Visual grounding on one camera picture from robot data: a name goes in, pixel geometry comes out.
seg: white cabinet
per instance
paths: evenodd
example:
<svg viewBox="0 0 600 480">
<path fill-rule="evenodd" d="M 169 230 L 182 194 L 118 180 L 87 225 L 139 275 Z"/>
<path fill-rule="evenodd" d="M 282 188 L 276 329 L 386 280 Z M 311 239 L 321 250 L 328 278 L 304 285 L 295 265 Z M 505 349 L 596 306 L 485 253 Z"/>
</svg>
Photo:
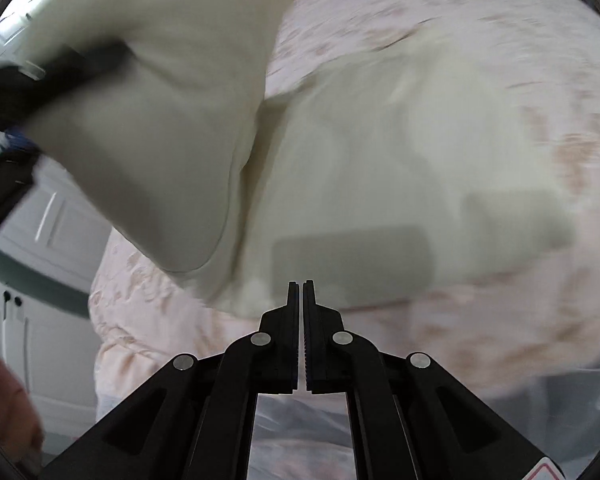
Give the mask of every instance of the white cabinet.
<svg viewBox="0 0 600 480">
<path fill-rule="evenodd" d="M 0 250 L 58 282 L 88 292 L 111 230 L 73 183 L 48 158 L 36 186 L 0 228 Z"/>
<path fill-rule="evenodd" d="M 0 354 L 26 387 L 46 432 L 77 438 L 95 423 L 99 346 L 88 319 L 0 283 Z"/>
</svg>

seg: white pillow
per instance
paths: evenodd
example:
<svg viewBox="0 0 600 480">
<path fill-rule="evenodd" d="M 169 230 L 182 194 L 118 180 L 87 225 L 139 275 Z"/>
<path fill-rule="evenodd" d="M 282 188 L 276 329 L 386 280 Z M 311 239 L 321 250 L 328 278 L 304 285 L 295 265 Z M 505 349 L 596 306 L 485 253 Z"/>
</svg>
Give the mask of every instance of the white pillow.
<svg viewBox="0 0 600 480">
<path fill-rule="evenodd" d="M 534 150 L 435 30 L 327 62 L 264 103 L 233 283 L 210 306 L 257 316 L 305 279 L 330 307 L 378 306 L 562 248 L 573 223 Z"/>
<path fill-rule="evenodd" d="M 240 172 L 266 66 L 292 0 L 54 0 L 23 60 L 122 38 L 136 59 L 44 110 L 27 135 L 112 224 L 204 299 L 226 281 L 240 232 Z"/>
</svg>

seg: warning label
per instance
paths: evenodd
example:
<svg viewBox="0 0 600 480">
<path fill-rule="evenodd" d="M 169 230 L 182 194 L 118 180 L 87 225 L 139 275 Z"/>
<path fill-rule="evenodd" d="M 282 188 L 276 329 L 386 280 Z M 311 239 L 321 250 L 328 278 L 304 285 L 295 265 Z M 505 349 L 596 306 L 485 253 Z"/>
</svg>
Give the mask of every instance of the warning label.
<svg viewBox="0 0 600 480">
<path fill-rule="evenodd" d="M 544 457 L 522 480 L 564 480 L 564 476 L 551 460 Z"/>
</svg>

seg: person's arm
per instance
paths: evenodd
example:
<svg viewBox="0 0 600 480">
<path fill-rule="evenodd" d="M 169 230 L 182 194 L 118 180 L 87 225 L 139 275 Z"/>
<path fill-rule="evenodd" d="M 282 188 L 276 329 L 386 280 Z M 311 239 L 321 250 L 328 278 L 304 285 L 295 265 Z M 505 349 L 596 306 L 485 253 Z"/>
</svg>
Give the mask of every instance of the person's arm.
<svg viewBox="0 0 600 480">
<path fill-rule="evenodd" d="M 0 359 L 0 446 L 12 462 L 40 453 L 40 418 L 20 381 Z"/>
</svg>

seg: bed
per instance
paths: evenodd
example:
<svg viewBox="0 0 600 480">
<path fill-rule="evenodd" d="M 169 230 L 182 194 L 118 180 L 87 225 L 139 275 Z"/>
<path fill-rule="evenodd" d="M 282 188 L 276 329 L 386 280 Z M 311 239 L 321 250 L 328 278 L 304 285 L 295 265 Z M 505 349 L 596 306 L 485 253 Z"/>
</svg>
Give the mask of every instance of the bed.
<svg viewBox="0 0 600 480">
<path fill-rule="evenodd" d="M 600 0 L 595 5 L 600 10 Z M 578 240 L 520 272 L 343 318 L 382 351 L 428 352 L 497 402 L 600 359 L 600 15 L 580 0 L 296 0 L 278 35 L 267 95 L 424 23 L 452 37 L 522 112 L 568 190 Z M 205 308 L 115 230 L 90 314 L 103 341 L 94 372 L 99 416 L 173 355 L 222 352 L 258 325 Z M 302 389 L 292 399 L 260 400 L 250 478 L 353 478 L 342 400 L 311 399 Z M 311 433 L 293 414 L 323 421 L 322 429 Z M 291 448 L 311 460 L 289 459 Z M 573 458 L 581 454 L 565 453 L 564 461 Z"/>
</svg>

